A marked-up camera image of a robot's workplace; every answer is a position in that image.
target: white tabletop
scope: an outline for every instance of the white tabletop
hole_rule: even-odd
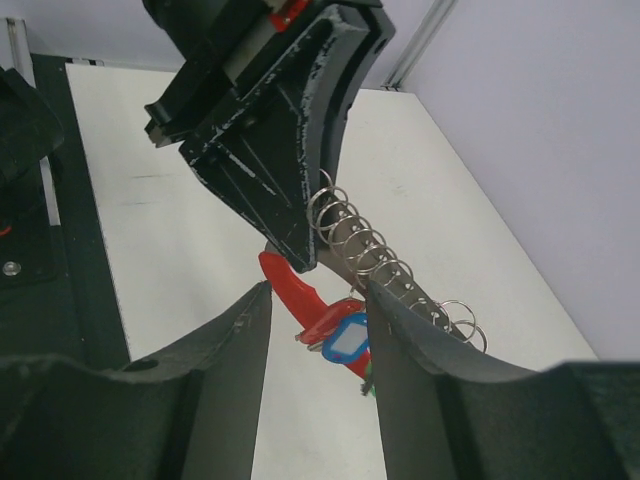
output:
[[[68,66],[132,358],[222,313],[263,279],[265,240],[194,178],[175,147],[156,150],[143,105],[173,75]],[[411,94],[362,91],[338,183],[436,300],[471,305],[489,353],[544,369],[594,355],[431,117]],[[348,286],[305,275],[327,300]],[[345,368],[293,341],[274,302],[255,479],[383,479],[375,401]]]

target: metal screw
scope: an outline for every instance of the metal screw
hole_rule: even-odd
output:
[[[22,267],[17,262],[7,262],[2,267],[2,273],[7,277],[15,277],[22,271]]]

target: green object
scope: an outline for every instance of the green object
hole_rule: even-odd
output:
[[[371,393],[371,395],[373,395],[375,398],[376,388],[373,386],[373,379],[371,378],[371,375],[373,373],[373,365],[371,365],[371,361],[369,361],[369,365],[367,365],[365,373],[367,375],[367,378],[364,382],[364,385],[362,385],[362,392],[364,393],[364,395],[368,395],[369,393]]]

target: gray wall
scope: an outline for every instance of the gray wall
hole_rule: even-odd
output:
[[[602,358],[640,358],[640,2],[460,0],[415,91]]]
[[[378,88],[391,72],[433,0],[388,0],[398,33],[365,86]],[[0,18],[27,22],[33,52],[176,70],[182,57],[142,6],[142,0],[0,0]]]

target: black mount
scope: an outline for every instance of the black mount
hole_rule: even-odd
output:
[[[377,2],[304,3],[278,31],[265,4],[247,2],[250,26],[229,33],[242,32],[240,44],[221,51],[210,37],[223,32],[208,30],[163,97],[147,107],[152,140],[184,141],[180,152],[200,181],[299,272],[317,262],[306,208],[320,170],[335,178],[349,108],[394,32]],[[216,18],[232,10],[227,4]]]
[[[270,329],[265,282],[119,371],[0,358],[0,477],[248,480]]]
[[[377,284],[367,314],[389,480],[640,475],[638,363],[532,372],[459,342]]]
[[[0,68],[0,290],[56,273],[39,167],[62,141],[62,126],[36,89],[15,69]]]

